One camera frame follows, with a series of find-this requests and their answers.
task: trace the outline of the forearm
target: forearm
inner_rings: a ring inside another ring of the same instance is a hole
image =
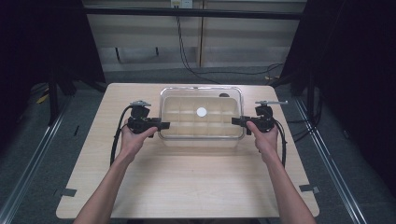
[[[267,162],[268,172],[276,194],[279,216],[282,223],[316,223],[311,212],[293,186],[280,159],[275,155]]]
[[[108,223],[128,164],[115,160],[74,223]]]

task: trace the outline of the person's right hand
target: person's right hand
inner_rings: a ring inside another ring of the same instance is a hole
[[[260,132],[256,125],[251,121],[247,122],[247,127],[253,132],[254,136],[256,137],[256,148],[262,154],[262,160],[265,163],[268,163],[272,160],[279,160],[279,157],[276,153],[278,133],[277,127],[274,126],[274,128],[272,128],[271,131],[268,133]]]

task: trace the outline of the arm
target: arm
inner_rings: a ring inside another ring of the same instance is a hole
[[[267,165],[281,222],[316,223],[277,155],[277,127],[269,133],[262,133],[251,121],[247,122],[247,126],[254,133],[256,148],[259,149],[262,160]]]
[[[109,222],[128,165],[143,146],[144,140],[156,131],[157,128],[150,128],[143,133],[134,134],[128,127],[122,128],[120,154],[107,171],[99,187],[82,207],[74,223]]]

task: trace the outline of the rectangular transparent container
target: rectangular transparent container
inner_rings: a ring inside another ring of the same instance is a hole
[[[243,115],[236,87],[177,87],[161,92],[160,117],[170,128],[159,136],[169,147],[235,147],[244,129],[232,125]]]

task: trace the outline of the hand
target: hand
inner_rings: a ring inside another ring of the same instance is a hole
[[[155,134],[157,130],[157,127],[151,127],[143,133],[133,133],[127,125],[124,125],[121,130],[121,150],[118,158],[123,159],[127,164],[131,163],[145,139]]]
[[[256,127],[256,125],[251,121],[247,122],[247,127],[253,132],[254,136],[256,137],[255,140],[256,148],[262,154],[262,160],[265,163],[268,163],[269,161],[275,158],[279,160],[279,157],[277,156],[276,153],[277,133],[278,133],[277,127],[274,126],[274,128],[272,128],[271,131],[268,133],[260,132],[260,130]]]

